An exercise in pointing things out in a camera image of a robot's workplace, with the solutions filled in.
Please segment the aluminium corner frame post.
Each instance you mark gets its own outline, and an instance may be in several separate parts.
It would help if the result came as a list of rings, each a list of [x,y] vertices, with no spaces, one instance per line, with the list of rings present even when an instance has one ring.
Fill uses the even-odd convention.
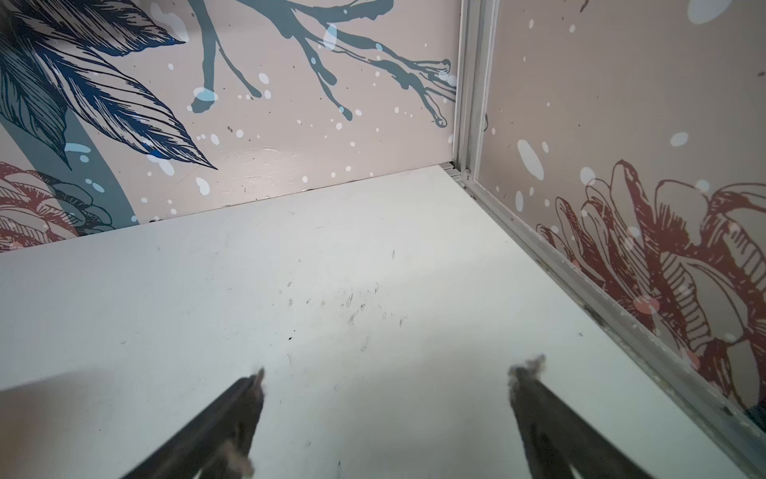
[[[486,128],[495,47],[497,0],[464,1],[456,87],[453,164],[463,182],[476,177]]]

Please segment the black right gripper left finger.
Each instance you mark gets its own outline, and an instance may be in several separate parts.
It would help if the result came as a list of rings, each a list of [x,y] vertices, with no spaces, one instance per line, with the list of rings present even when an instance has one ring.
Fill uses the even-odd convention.
[[[249,458],[261,419],[265,370],[238,379],[128,478],[253,478]]]

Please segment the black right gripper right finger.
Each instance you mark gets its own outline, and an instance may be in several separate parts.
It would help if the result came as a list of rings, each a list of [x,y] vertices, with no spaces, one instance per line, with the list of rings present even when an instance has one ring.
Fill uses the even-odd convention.
[[[546,357],[539,355],[511,366],[508,372],[509,401],[531,476],[650,479],[640,465],[540,381],[545,365]]]

